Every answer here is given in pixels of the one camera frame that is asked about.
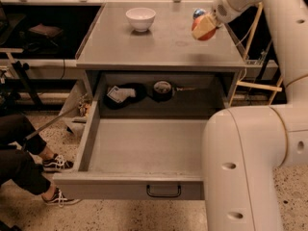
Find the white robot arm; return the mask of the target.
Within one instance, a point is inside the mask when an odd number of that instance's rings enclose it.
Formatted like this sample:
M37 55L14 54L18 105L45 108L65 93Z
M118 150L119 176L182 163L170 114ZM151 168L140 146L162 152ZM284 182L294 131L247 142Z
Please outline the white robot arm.
M214 0L192 35L200 39L261 3L287 101L214 114L202 140L209 231L283 231L272 170L307 161L308 9L304 0Z

